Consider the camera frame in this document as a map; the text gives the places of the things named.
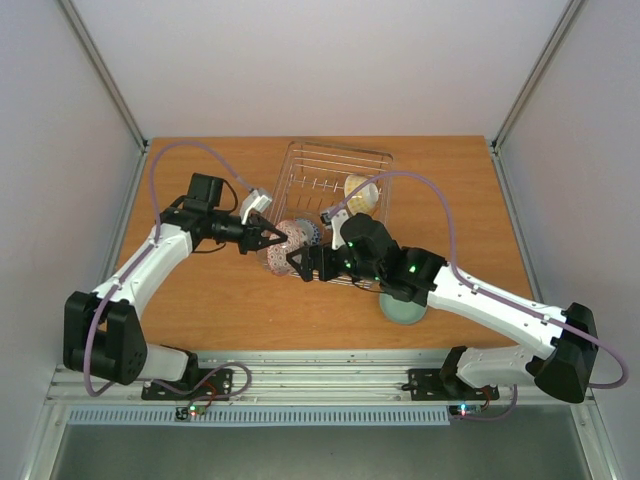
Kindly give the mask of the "pink scale pattern bowl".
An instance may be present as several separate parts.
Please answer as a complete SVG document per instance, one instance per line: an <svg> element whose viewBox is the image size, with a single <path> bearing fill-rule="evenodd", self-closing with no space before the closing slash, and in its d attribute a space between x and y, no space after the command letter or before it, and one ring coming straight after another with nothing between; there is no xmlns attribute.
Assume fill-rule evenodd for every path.
<svg viewBox="0 0 640 480"><path fill-rule="evenodd" d="M287 255L302 247L308 240L305 230L294 220L283 220L276 228L287 236L285 242L269 246L266 261L269 270L276 276L284 276L294 269L288 263Z"/></svg>

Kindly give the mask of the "red patterned bowl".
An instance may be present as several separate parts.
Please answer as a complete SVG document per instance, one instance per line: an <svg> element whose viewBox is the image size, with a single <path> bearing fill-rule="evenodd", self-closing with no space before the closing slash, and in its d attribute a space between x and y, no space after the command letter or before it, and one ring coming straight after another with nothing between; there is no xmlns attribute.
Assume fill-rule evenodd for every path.
<svg viewBox="0 0 640 480"><path fill-rule="evenodd" d="M295 222L305 232L310 245L318 245L321 242L322 233L314 222L306 218L296 218Z"/></svg>

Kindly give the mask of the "yellow sun bowl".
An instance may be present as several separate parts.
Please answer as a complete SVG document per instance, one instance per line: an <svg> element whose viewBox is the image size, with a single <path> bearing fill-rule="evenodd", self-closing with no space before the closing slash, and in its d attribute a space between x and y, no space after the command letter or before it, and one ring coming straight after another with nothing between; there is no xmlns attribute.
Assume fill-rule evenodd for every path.
<svg viewBox="0 0 640 480"><path fill-rule="evenodd" d="M344 196L352 194L360 185L368 180L361 175L349 175L344 184ZM379 200L379 190L375 183L369 183L358 190L348 201L347 208L351 214L371 214L376 209Z"/></svg>

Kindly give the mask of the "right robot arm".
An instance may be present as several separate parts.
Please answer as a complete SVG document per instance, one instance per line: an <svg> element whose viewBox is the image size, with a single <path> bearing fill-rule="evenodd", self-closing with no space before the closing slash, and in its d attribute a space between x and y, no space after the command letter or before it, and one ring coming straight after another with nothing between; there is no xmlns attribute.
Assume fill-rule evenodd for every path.
<svg viewBox="0 0 640 480"><path fill-rule="evenodd" d="M519 384L567 403L584 401L598 353L588 307L572 303L562 309L501 290L440 255L399 246L366 214L341 222L333 233L336 245L305 245L287 254L304 281L373 281L400 304L451 312L515 342L513 348L452 349L440 373L447 393L459 397L473 388Z"/></svg>

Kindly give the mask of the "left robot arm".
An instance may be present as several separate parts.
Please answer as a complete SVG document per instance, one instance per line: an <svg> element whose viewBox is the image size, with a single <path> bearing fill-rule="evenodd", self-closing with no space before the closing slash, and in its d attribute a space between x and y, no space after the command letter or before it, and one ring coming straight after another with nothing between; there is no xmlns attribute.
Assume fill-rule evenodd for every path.
<svg viewBox="0 0 640 480"><path fill-rule="evenodd" d="M89 383L129 385L135 380L164 380L179 398L195 395L202 375L190 353L148 343L141 317L169 274L205 240L233 243L242 254L286 241L263 217L272 202L264 189L253 189L231 210L220 207L226 180L194 174L186 194L157 213L149 236L109 279L90 292L72 293L64 305L63 364Z"/></svg>

